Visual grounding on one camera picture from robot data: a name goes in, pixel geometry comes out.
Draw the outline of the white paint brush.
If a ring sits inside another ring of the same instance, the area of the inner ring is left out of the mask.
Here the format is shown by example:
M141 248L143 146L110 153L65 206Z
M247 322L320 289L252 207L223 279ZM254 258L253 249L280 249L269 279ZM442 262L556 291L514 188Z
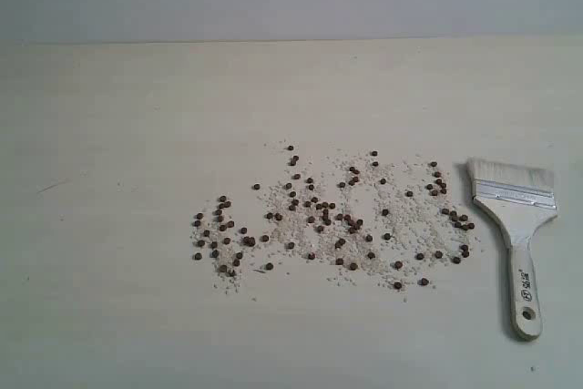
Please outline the white paint brush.
M508 266L511 322L516 334L533 341L543 331L531 241L557 217L554 174L548 169L470 158L472 200L496 223Z

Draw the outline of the scattered rice and brown pellets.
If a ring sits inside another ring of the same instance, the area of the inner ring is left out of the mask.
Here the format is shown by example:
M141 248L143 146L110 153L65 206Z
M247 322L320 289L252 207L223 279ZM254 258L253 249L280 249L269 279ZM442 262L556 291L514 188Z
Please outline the scattered rice and brown pellets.
M434 290L484 252L452 164L432 151L245 142L197 153L194 175L190 259L227 293L302 271Z

